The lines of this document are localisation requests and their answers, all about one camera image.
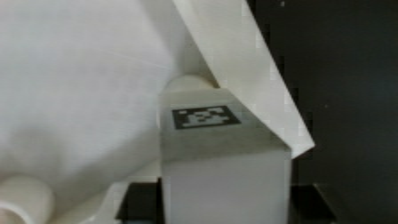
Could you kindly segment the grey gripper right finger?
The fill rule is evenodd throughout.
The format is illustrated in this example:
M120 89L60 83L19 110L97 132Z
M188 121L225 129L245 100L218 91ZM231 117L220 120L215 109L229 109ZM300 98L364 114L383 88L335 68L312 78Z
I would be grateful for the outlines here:
M314 185L291 186L287 224L339 224L335 212Z

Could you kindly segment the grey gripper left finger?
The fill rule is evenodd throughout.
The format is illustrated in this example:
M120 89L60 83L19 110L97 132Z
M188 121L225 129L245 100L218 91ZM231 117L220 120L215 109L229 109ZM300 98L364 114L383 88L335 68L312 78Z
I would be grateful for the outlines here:
M158 224L156 183L131 183L115 214L120 224Z

